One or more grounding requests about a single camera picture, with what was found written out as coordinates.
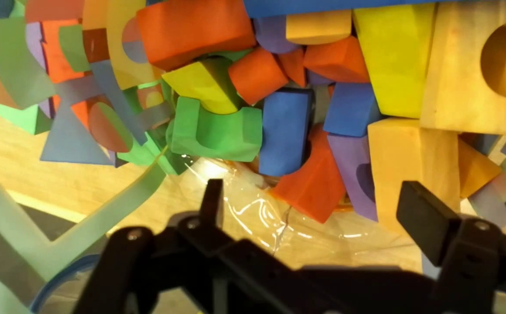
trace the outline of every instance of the wooden block with hole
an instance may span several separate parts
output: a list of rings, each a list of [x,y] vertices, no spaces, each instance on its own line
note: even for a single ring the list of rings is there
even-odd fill
[[[351,35],[351,11],[327,11],[287,16],[287,41],[299,46],[323,46]]]
[[[506,2],[438,7],[421,121],[506,135]]]
[[[376,184],[377,220],[402,232],[397,206],[402,184],[418,180],[459,212],[459,138],[456,133],[423,130],[418,121],[386,119],[370,124],[370,159]]]
[[[461,199],[479,192],[484,185],[501,175],[501,168],[482,156],[466,142],[459,140]]]

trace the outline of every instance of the blue foam block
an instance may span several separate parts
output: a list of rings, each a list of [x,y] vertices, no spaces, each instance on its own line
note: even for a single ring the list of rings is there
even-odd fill
[[[301,170],[306,156],[311,91],[283,89],[264,105],[264,147],[259,171],[267,177],[283,177]]]
[[[381,119],[370,84],[337,84],[323,130],[339,137],[365,137]]]
[[[287,16],[271,16],[253,20],[255,37],[260,48],[274,55],[287,55],[297,49],[297,44],[287,41]]]
[[[348,11],[355,7],[384,7],[398,4],[430,4],[437,0],[245,0],[248,14],[257,18],[302,13]]]

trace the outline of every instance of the orange foam block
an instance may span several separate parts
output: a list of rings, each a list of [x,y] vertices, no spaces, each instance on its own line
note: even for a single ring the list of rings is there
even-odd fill
[[[308,86],[304,68],[304,48],[299,48],[288,55],[280,55],[278,62],[292,82],[299,84],[301,88]]]
[[[288,84],[288,77],[276,58],[262,48],[236,62],[229,74],[240,98],[248,105],[262,102]]]
[[[304,67],[336,82],[370,82],[360,42],[355,37],[327,46],[309,46]]]
[[[241,0],[165,0],[137,14],[147,58],[175,70],[194,58],[255,46],[250,16]]]
[[[308,163],[283,177],[273,194],[320,224],[325,224],[346,198],[334,152],[322,128],[311,138]]]

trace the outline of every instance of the pile of blocks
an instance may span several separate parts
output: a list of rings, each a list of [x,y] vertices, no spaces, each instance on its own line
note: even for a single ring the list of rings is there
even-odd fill
[[[49,163],[252,163],[322,224],[398,232],[419,180],[505,225],[506,2],[0,0],[0,116]]]

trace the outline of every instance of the yellow foam block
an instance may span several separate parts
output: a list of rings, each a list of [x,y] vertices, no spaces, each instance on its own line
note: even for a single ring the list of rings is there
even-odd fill
[[[241,103],[229,79],[231,62],[226,58],[203,60],[168,72],[163,79],[177,95],[201,100],[213,114],[234,114]]]
[[[351,35],[351,11],[329,11],[287,16],[287,41],[301,46],[323,46]]]
[[[501,168],[479,150],[459,140],[461,199],[479,192],[501,175]]]
[[[386,119],[370,124],[370,157],[376,182],[377,219],[402,232],[397,206],[404,180],[418,180],[459,212],[459,138],[456,133],[421,130],[418,121]]]
[[[161,70],[151,63],[133,62],[123,44],[124,30],[135,14],[147,7],[147,0],[110,0],[107,6],[107,30],[109,30],[109,51],[114,67],[114,74],[121,89],[130,89],[145,82],[161,79]]]
[[[386,116],[421,116],[433,16],[435,4],[355,11],[377,105]]]
[[[506,135],[506,2],[442,4],[423,126]]]

